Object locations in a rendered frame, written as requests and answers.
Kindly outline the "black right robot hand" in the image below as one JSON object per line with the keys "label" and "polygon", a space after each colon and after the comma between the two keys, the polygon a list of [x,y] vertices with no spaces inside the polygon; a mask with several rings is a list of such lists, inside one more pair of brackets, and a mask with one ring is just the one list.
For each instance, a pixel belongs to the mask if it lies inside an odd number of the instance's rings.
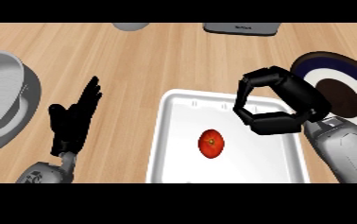
{"label": "black right robot hand", "polygon": [[[253,114],[244,107],[256,87],[269,86],[294,113],[267,112]],[[301,132],[301,125],[316,123],[331,112],[331,103],[313,85],[286,69],[270,66],[242,76],[233,112],[258,135]]]}

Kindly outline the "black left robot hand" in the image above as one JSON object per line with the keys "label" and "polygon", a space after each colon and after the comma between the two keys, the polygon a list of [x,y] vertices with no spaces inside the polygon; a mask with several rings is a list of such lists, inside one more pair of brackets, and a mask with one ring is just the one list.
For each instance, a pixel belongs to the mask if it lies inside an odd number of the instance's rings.
{"label": "black left robot hand", "polygon": [[50,150],[53,156],[61,156],[67,152],[77,154],[81,151],[101,97],[99,78],[93,77],[78,102],[68,109],[61,104],[49,106],[50,129],[55,133]]}

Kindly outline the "blue white brown plate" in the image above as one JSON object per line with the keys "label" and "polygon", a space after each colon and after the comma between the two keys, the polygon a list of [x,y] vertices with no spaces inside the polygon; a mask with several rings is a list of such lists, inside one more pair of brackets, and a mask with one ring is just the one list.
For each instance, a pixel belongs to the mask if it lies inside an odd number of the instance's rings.
{"label": "blue white brown plate", "polygon": [[334,52],[316,51],[297,58],[291,71],[323,94],[332,105],[329,115],[357,125],[357,60]]}

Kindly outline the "red tomato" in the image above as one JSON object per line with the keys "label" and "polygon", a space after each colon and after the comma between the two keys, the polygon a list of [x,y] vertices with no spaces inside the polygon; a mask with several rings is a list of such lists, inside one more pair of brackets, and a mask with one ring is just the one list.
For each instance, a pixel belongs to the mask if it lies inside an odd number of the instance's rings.
{"label": "red tomato", "polygon": [[202,132],[198,139],[198,148],[208,159],[213,159],[220,155],[225,148],[225,140],[217,130],[207,129]]}

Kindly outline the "white rectangular tray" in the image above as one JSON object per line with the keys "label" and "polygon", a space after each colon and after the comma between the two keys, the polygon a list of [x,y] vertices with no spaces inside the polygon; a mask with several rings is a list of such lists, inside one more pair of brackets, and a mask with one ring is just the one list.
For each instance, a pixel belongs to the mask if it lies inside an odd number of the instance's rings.
{"label": "white rectangular tray", "polygon": [[[307,183],[297,134],[260,135],[233,113],[232,94],[173,89],[163,95],[146,171],[149,183]],[[205,130],[223,137],[216,158],[198,140]]]}

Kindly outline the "grey round appliance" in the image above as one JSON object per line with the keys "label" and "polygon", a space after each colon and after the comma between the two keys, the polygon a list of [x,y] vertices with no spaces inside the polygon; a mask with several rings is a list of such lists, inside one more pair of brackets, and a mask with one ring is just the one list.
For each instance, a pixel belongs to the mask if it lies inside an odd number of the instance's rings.
{"label": "grey round appliance", "polygon": [[28,125],[40,94],[36,72],[15,54],[0,50],[0,148]]}

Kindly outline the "grey flat rectangular appliance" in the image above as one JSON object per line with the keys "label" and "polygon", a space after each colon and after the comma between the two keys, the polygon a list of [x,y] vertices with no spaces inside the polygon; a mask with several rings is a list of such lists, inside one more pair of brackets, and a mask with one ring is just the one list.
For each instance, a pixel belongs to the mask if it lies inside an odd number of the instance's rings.
{"label": "grey flat rectangular appliance", "polygon": [[204,30],[217,34],[273,36],[279,26],[279,23],[205,23]]}

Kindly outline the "grey rounded object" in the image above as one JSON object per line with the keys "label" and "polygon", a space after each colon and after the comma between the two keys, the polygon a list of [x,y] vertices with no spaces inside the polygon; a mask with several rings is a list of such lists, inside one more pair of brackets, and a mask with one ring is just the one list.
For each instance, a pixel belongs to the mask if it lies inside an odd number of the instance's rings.
{"label": "grey rounded object", "polygon": [[114,23],[114,26],[123,31],[137,31],[148,26],[148,23]]}

